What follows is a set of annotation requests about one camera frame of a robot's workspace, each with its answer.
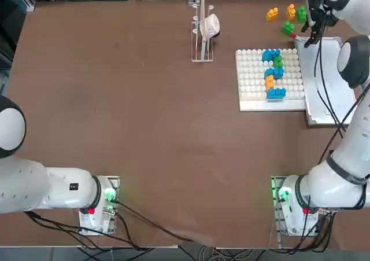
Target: brown table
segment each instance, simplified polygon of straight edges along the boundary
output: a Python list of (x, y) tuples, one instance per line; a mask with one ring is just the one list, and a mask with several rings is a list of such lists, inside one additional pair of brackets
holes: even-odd
[[(221, 35), (209, 64), (190, 61), (193, 9), (186, 0), (38, 5), (25, 20), (7, 93), (28, 123), (17, 155), (120, 175), (122, 201), (203, 244), (266, 247), (270, 177), (308, 172), (333, 133), (308, 127), (304, 112), (239, 112), (235, 49), (292, 47), (280, 33), (292, 2), (303, 0), (212, 1)], [(280, 17), (267, 23), (274, 6)], [(339, 23), (326, 33), (335, 35), (355, 33)], [(40, 213), (77, 224), (71, 210)], [(179, 242), (122, 214), (140, 245)], [(362, 238), (369, 215), (339, 214), (332, 247), (369, 250)], [(0, 221), (1, 246), (77, 245), (24, 214)]]

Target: building block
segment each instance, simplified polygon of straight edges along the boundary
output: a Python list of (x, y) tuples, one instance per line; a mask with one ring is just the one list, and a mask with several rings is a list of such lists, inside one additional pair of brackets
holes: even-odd
[(266, 21), (267, 22), (274, 21), (277, 18), (278, 15), (279, 15), (278, 8), (270, 9), (269, 11), (267, 11)]
[(272, 60), (271, 51), (270, 50), (264, 51), (262, 54), (262, 61), (270, 61), (270, 60)]
[(274, 68), (283, 68), (283, 61), (281, 56), (277, 56), (273, 59)]
[(279, 80), (284, 76), (284, 69), (283, 68), (275, 68), (273, 70), (273, 78), (274, 80)]
[(293, 33), (293, 31), (294, 31), (294, 25), (291, 24), (289, 21), (286, 21), (282, 28), (282, 33), (284, 33), (287, 36), (290, 36)]
[(297, 21), (299, 23), (304, 23), (306, 22), (306, 16), (307, 16), (307, 12), (306, 12), (306, 9), (305, 7), (302, 5), (298, 11), (297, 11)]
[(268, 68), (268, 69), (266, 69), (266, 71), (265, 71), (265, 79), (266, 79), (269, 75), (273, 75), (273, 69), (272, 69), (272, 68)]
[(273, 76), (272, 75), (267, 76), (267, 78), (265, 79), (265, 86), (266, 86), (266, 90), (270, 90), (273, 88)]
[(283, 99), (287, 94), (286, 89), (269, 89), (266, 91), (267, 99)]
[(292, 22), (295, 18), (295, 9), (294, 9), (294, 5), (291, 4), (287, 7), (287, 11), (285, 12), (285, 14), (287, 15), (287, 19), (288, 21)]
[(280, 50), (266, 50), (262, 54), (262, 61), (271, 61), (281, 54)]

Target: floor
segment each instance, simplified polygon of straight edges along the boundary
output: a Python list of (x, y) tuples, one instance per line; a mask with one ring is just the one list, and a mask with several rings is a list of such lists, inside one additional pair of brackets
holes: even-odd
[[(198, 253), (201, 248), (198, 244), (184, 244), (183, 248), (191, 254), (196, 260), (198, 260)], [(232, 254), (236, 254), (238, 250), (230, 250)], [(95, 254), (97, 251), (88, 251), (90, 254)], [(261, 252), (260, 249), (256, 249), (252, 255), (249, 256), (249, 260), (256, 260)], [(124, 261), (133, 258), (140, 254), (140, 252), (131, 249), (117, 249), (113, 252), (114, 261)], [(37, 261), (83, 261), (87, 256), (81, 253), (77, 248), (0, 248), (1, 261), (13, 261), (13, 260), (37, 260)], [(206, 252), (205, 260), (209, 260), (211, 252)], [(105, 252), (97, 256), (98, 260), (111, 261), (112, 255), (110, 252)], [(266, 252), (259, 259), (260, 261), (280, 261), (280, 260), (294, 260), (294, 261), (365, 261), (370, 259), (370, 252), (334, 252), (327, 250), (323, 253), (297, 253), (294, 256), (283, 255), (274, 252)], [(192, 258), (187, 256), (180, 249), (171, 248), (159, 248), (155, 249), (136, 260), (158, 260), (158, 261), (192, 261)]]

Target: yellow block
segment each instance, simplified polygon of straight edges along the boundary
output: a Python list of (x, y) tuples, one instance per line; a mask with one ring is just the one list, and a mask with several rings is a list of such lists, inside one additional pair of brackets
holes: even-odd
[(277, 18), (278, 14), (279, 14), (278, 8), (270, 9), (266, 14), (266, 21), (267, 22), (274, 21)]
[(294, 5), (291, 4), (287, 7), (287, 11), (285, 12), (285, 14), (287, 15), (287, 19), (289, 22), (292, 22), (295, 18), (295, 9), (294, 9)]
[(269, 75), (266, 77), (265, 86), (266, 86), (266, 90), (273, 88), (273, 76), (272, 75)]

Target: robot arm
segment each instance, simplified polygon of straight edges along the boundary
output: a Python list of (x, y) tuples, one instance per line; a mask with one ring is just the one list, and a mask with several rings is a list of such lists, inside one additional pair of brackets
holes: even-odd
[[(307, 0), (312, 27), (306, 46), (317, 43), (325, 19), (347, 21), (361, 34), (341, 48), (337, 69), (352, 89), (370, 84), (370, 0)], [(288, 176), (279, 193), (289, 235), (302, 235), (318, 220), (318, 208), (370, 207), (370, 93), (359, 103), (344, 139), (322, 163), (306, 175)], [(306, 211), (308, 217), (306, 228)]]
[(370, 35), (370, 0), (306, 0), (306, 6), (308, 19), (302, 32), (311, 27), (311, 36), (305, 47), (319, 41), (322, 26), (332, 27), (338, 20), (346, 21), (359, 34)]
[(110, 200), (117, 196), (111, 179), (11, 156), (22, 145), (25, 133), (21, 109), (0, 95), (0, 214), (78, 208), (81, 226), (108, 233), (115, 219), (115, 204)]

